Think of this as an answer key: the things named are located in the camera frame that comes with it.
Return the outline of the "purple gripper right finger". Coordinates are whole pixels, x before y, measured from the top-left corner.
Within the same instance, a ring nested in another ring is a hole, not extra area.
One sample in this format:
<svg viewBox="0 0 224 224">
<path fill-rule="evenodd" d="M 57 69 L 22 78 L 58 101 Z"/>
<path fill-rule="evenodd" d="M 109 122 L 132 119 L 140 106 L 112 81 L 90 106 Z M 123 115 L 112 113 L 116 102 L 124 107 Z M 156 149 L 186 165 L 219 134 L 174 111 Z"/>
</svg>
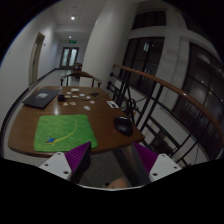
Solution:
<svg viewBox="0 0 224 224">
<path fill-rule="evenodd" d="M 156 154 L 136 142 L 132 144 L 132 154 L 141 185 L 150 184 L 181 170 L 166 154 Z"/>
</svg>

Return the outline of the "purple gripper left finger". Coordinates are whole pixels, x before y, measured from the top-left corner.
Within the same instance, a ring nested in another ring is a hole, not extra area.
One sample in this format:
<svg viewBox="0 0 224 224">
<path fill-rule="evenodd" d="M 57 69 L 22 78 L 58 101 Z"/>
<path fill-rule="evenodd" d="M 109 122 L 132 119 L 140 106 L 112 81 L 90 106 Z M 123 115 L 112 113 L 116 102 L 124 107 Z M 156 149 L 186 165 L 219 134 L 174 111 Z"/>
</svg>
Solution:
<svg viewBox="0 0 224 224">
<path fill-rule="evenodd" d="M 66 153 L 56 152 L 40 168 L 78 184 L 91 164 L 91 143 L 84 143 Z"/>
</svg>

